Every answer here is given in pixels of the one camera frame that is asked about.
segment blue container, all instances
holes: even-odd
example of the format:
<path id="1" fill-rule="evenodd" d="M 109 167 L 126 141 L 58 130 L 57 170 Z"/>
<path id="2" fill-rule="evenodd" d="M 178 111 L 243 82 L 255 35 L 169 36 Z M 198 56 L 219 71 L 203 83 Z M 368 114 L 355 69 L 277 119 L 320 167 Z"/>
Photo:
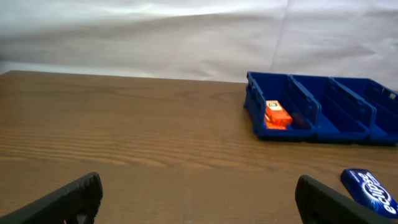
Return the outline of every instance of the blue container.
<path id="1" fill-rule="evenodd" d="M 308 139 L 315 133 L 320 105 L 291 75 L 248 72 L 244 107 L 259 138 Z M 266 100 L 277 100 L 293 118 L 287 130 L 267 129 L 264 122 Z"/>
<path id="2" fill-rule="evenodd" d="M 318 140 L 355 142 L 369 136 L 376 109 L 362 97 L 333 78 L 305 75 L 293 77 L 322 106 L 316 122 Z"/>
<path id="3" fill-rule="evenodd" d="M 398 96 L 392 90 L 367 78 L 334 78 L 362 96 L 375 109 L 376 120 L 370 129 L 372 142 L 398 142 Z"/>

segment orange package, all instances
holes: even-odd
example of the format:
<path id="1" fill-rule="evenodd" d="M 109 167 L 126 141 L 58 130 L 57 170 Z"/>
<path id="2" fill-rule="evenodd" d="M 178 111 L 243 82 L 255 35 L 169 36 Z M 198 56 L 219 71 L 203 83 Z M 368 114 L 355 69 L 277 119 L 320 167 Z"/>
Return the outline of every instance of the orange package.
<path id="1" fill-rule="evenodd" d="M 287 125 L 292 124 L 292 117 L 286 112 L 286 110 L 280 105 L 277 100 L 266 101 L 266 114 L 265 122 L 268 128 L 272 129 L 286 129 Z"/>

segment white backdrop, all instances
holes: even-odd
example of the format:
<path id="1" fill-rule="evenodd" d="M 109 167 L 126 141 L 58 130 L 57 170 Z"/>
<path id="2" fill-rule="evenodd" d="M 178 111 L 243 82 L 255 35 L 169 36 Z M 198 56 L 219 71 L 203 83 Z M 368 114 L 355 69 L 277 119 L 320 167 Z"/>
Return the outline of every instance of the white backdrop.
<path id="1" fill-rule="evenodd" d="M 1 0 L 11 69 L 246 82 L 246 71 L 398 89 L 396 0 Z"/>

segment blue pack of gum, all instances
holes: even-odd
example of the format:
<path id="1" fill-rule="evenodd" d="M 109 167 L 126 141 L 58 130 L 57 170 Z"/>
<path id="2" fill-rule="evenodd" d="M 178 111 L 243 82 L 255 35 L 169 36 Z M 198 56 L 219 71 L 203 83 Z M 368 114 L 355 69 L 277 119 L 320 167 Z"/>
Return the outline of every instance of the blue pack of gum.
<path id="1" fill-rule="evenodd" d="M 366 169 L 345 169 L 341 181 L 354 200 L 387 218 L 398 218 L 397 202 Z"/>

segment brown wooden surface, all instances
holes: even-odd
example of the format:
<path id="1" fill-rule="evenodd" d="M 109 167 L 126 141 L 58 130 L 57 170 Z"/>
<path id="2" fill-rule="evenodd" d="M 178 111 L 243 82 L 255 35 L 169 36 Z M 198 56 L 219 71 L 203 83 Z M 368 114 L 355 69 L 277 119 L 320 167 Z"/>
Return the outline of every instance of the brown wooden surface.
<path id="1" fill-rule="evenodd" d="M 348 195 L 370 169 L 398 197 L 394 147 L 259 141 L 245 84 L 9 72 L 0 76 L 0 215 L 89 171 L 96 223 L 301 223 L 308 174 Z"/>

